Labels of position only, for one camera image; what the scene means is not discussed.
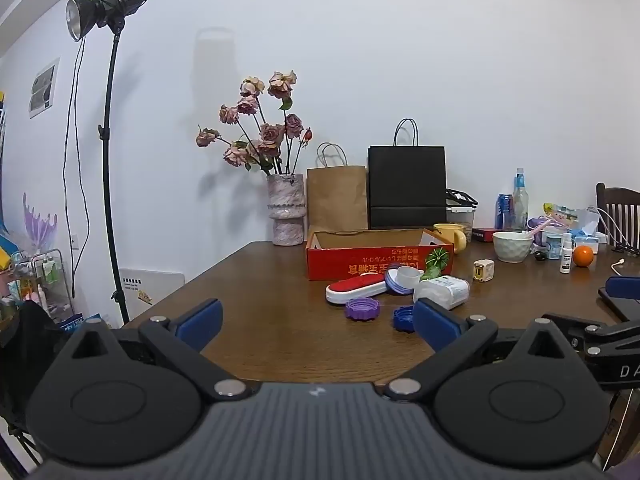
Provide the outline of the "blue screw lid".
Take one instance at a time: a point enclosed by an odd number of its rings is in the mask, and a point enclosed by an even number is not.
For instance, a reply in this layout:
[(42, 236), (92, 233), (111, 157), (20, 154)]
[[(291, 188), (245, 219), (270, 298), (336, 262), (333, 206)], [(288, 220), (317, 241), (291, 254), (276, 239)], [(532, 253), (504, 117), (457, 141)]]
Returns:
[(413, 305), (398, 307), (393, 310), (392, 325), (394, 330), (411, 334), (414, 332)]

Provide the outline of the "white wipes canister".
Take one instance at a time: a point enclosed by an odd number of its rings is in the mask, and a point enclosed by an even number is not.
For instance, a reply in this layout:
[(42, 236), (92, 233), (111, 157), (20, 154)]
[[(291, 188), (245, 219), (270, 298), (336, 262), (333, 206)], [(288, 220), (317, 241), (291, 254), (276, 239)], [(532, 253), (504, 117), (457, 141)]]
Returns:
[(420, 281), (413, 289), (413, 301), (428, 299), (445, 310), (452, 310), (461, 306), (469, 299), (470, 284), (450, 275)]

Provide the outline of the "white jar with purple rim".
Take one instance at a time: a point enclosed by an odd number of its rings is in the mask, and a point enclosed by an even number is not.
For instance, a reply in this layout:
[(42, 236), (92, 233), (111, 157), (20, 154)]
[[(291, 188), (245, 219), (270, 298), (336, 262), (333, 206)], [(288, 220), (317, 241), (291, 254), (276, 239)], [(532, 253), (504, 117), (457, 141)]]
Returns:
[(412, 295), (424, 272), (413, 266), (391, 266), (385, 272), (385, 283), (389, 290), (400, 296)]

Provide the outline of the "white cube power adapter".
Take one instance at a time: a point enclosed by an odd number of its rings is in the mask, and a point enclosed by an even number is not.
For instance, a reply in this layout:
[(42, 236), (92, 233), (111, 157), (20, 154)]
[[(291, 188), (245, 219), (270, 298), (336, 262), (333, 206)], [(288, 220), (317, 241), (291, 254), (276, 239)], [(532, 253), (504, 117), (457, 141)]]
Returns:
[(478, 259), (473, 263), (473, 278), (475, 281), (487, 283), (495, 276), (495, 261)]

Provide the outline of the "purple screw lid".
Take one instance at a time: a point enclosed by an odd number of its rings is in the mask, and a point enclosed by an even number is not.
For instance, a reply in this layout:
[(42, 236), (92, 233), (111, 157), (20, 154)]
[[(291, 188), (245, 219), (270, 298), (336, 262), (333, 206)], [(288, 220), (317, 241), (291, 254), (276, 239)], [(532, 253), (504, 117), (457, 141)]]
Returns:
[(380, 315), (381, 307), (374, 298), (355, 298), (345, 304), (345, 316), (353, 321), (371, 321)]

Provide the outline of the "red white lint brush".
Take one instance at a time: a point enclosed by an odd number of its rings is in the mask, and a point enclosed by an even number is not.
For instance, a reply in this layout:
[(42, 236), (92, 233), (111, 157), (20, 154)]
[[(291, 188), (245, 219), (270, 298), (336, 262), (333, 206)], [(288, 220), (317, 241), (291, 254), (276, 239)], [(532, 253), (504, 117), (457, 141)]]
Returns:
[(383, 274), (360, 274), (326, 286), (326, 301), (334, 306), (344, 306), (350, 300), (371, 298), (384, 294), (386, 290), (387, 285)]

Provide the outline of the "green spray bottle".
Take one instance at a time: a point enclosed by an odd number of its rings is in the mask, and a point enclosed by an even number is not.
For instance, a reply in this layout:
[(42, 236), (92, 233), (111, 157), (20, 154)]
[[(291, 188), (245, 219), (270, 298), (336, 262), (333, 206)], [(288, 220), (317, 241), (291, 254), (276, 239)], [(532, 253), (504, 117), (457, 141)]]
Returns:
[(421, 281), (434, 280), (442, 275), (442, 269), (439, 266), (428, 266), (421, 276)]

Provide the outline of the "orange fruit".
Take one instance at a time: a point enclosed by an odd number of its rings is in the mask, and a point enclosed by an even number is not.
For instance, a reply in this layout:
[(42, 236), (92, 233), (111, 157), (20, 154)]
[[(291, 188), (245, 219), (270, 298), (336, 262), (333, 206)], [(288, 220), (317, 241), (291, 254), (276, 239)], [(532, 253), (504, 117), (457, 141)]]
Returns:
[(573, 262), (580, 268), (588, 268), (594, 260), (593, 250), (586, 245), (578, 245), (573, 250)]

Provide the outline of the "small white spray bottle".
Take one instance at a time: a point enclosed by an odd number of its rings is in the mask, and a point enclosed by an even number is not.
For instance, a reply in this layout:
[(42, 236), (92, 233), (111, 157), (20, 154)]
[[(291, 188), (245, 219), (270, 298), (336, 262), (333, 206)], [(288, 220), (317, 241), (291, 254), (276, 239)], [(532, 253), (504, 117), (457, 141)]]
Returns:
[(560, 258), (560, 272), (562, 274), (569, 274), (572, 268), (573, 260), (573, 240), (572, 233), (565, 232), (562, 235), (561, 243), (561, 258)]

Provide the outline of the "tissue pack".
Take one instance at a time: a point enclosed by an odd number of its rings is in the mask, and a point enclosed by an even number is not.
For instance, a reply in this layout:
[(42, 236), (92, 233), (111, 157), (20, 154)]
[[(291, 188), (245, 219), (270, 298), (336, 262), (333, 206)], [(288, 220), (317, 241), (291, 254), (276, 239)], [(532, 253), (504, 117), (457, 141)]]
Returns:
[(593, 252), (593, 255), (597, 255), (600, 249), (606, 245), (608, 238), (601, 232), (595, 232), (593, 234), (586, 234), (582, 231), (576, 232), (573, 235), (573, 244), (575, 247), (585, 246), (589, 247)]

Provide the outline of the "white board on floor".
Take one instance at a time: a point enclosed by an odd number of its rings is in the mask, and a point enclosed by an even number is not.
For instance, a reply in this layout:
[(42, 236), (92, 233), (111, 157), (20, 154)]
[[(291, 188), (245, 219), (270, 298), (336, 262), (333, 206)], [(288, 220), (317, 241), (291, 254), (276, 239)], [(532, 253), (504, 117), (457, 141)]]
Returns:
[(129, 309), (152, 307), (186, 284), (186, 278), (179, 272), (125, 268), (119, 272)]

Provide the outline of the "wooden chair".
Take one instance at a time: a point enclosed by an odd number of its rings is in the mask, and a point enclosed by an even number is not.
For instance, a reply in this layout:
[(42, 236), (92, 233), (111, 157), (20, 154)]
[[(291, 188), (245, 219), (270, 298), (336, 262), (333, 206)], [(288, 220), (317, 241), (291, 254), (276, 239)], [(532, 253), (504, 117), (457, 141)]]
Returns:
[(596, 185), (600, 228), (608, 246), (622, 252), (639, 252), (640, 193), (630, 188)]

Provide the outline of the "blue white yogurt cup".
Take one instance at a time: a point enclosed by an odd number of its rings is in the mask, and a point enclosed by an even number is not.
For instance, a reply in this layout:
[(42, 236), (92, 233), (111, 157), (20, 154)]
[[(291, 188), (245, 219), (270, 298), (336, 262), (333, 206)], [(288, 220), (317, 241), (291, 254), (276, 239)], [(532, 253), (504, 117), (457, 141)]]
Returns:
[(549, 260), (559, 260), (562, 254), (563, 235), (560, 233), (547, 234), (544, 238), (544, 247)]

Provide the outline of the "yellow mug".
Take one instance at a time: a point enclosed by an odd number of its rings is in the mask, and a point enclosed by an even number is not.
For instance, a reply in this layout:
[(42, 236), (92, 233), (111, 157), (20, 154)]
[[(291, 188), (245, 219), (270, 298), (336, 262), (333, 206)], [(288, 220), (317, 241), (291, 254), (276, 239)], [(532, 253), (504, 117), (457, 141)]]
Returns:
[(434, 225), (434, 231), (448, 243), (454, 245), (455, 254), (463, 252), (468, 244), (462, 224), (449, 222), (437, 223)]

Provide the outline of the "red flat box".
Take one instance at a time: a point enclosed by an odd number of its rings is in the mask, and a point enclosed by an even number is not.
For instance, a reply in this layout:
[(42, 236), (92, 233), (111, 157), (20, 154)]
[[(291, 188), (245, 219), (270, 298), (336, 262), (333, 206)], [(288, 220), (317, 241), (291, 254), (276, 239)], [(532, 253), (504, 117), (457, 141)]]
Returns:
[(481, 243), (491, 243), (497, 232), (498, 230), (494, 228), (473, 228), (472, 240), (476, 240)]

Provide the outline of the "pink spoon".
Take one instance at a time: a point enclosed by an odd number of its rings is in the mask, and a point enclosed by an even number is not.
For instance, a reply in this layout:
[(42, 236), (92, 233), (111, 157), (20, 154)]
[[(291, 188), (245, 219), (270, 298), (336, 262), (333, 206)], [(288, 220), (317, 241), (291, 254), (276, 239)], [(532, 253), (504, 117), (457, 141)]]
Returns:
[(536, 226), (533, 227), (533, 229), (529, 229), (526, 232), (526, 234), (529, 236), (535, 236), (538, 232), (541, 232), (546, 226), (548, 226), (552, 222), (553, 220), (551, 218), (541, 221), (537, 223)]

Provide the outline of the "purple plastic bag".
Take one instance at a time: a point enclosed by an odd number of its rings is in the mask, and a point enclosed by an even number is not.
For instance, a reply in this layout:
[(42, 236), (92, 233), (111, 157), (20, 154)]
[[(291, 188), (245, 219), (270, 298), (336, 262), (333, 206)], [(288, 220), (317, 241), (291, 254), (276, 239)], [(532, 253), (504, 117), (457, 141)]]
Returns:
[[(552, 223), (550, 223), (548, 226), (546, 226), (544, 229), (547, 229), (549, 226), (555, 226), (555, 220), (552, 217), (548, 217), (548, 216), (539, 216), (536, 218), (531, 218), (528, 220), (527, 222), (527, 229), (533, 229), (534, 226), (536, 226), (537, 223), (544, 221), (548, 218), (551, 218), (553, 220)], [(541, 237), (542, 237), (542, 233), (544, 232), (544, 230), (542, 230), (541, 232), (538, 232), (535, 236), (532, 236), (533, 239), (535, 240), (536, 244), (540, 245), (541, 244)]]

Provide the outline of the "white ceramic bowl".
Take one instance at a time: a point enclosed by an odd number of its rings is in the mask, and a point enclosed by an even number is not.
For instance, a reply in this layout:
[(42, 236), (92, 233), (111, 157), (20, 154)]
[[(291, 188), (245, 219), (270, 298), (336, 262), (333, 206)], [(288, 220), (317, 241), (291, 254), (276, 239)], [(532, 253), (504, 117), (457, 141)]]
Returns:
[(497, 258), (506, 263), (521, 263), (529, 255), (533, 237), (526, 232), (495, 232), (492, 236)]

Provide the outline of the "clear food container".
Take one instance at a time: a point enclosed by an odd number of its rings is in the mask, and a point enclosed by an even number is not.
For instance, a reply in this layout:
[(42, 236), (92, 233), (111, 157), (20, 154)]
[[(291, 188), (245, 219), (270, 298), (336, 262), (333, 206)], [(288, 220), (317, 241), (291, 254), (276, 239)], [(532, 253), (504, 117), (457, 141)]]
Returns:
[(472, 236), (478, 201), (467, 192), (446, 189), (447, 221), (462, 226), (466, 238)]

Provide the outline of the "red cardboard box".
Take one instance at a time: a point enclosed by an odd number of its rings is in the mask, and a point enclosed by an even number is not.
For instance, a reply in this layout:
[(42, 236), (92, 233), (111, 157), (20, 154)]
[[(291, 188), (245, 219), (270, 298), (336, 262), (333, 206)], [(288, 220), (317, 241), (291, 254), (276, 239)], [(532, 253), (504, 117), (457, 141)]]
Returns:
[(339, 281), (365, 273), (384, 274), (391, 266), (436, 268), (448, 274), (454, 245), (429, 230), (313, 232), (306, 245), (307, 278)]

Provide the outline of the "clear glass bottle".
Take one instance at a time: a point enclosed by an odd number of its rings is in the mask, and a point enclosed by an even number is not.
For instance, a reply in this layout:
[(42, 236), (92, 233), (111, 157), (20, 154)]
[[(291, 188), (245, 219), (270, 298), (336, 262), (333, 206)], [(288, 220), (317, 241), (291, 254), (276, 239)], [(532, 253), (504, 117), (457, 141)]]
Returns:
[(524, 231), (528, 222), (528, 193), (523, 168), (516, 170), (514, 177), (513, 197), (513, 229)]

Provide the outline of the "blue soda can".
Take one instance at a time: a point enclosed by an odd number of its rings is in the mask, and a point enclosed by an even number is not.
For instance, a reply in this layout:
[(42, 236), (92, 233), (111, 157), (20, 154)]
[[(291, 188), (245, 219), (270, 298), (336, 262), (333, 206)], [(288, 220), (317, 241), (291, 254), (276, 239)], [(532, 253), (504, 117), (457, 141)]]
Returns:
[(511, 231), (514, 221), (513, 195), (501, 193), (496, 200), (495, 229), (498, 231)]

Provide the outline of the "black paper bag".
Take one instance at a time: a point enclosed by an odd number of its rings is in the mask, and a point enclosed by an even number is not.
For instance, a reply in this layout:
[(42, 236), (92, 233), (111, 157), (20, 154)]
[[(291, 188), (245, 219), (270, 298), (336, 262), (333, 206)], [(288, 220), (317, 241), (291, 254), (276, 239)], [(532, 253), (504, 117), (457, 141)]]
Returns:
[(446, 220), (446, 154), (442, 146), (422, 145), (411, 117), (412, 142), (368, 149), (368, 221), (371, 230), (429, 228)]

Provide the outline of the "pink textured vase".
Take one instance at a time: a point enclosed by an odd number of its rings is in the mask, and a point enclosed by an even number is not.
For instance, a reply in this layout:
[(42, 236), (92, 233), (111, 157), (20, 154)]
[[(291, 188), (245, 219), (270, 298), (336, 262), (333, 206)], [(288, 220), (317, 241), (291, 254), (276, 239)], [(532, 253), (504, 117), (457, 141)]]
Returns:
[(272, 242), (291, 247), (305, 241), (306, 198), (301, 174), (274, 174), (267, 178)]

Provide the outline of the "brown paper bag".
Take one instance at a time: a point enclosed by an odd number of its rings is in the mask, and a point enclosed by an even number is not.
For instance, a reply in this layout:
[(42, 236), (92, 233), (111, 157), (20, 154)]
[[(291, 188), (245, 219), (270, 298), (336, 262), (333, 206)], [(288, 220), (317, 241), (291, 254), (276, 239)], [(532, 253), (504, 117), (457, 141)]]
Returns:
[(367, 168), (351, 165), (344, 150), (328, 141), (318, 145), (316, 162), (307, 170), (311, 232), (367, 231)]

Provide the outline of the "dried pink roses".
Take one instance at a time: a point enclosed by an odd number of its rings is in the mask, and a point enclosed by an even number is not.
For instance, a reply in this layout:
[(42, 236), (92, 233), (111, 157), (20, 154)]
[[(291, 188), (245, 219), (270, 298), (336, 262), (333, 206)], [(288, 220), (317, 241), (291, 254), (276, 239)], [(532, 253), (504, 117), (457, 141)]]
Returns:
[[(218, 110), (221, 125), (240, 130), (235, 140), (225, 138), (213, 128), (199, 128), (195, 137), (198, 148), (218, 143), (224, 147), (222, 159), (230, 166), (247, 171), (259, 170), (266, 176), (295, 174), (300, 152), (314, 137), (311, 128), (292, 112), (297, 74), (275, 72), (263, 81), (255, 76), (244, 78), (239, 86), (239, 99), (233, 105), (222, 104)], [(270, 96), (279, 102), (281, 118), (270, 122), (262, 106), (262, 98)]]

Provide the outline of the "white wall picture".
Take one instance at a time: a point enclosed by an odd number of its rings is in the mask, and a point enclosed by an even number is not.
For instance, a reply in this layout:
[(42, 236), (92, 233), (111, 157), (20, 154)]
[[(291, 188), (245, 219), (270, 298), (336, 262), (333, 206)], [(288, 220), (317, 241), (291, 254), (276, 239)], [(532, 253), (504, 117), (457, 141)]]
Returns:
[(30, 90), (28, 106), (30, 119), (48, 110), (52, 106), (59, 62), (60, 59), (56, 58), (35, 76), (32, 82), (32, 90)]

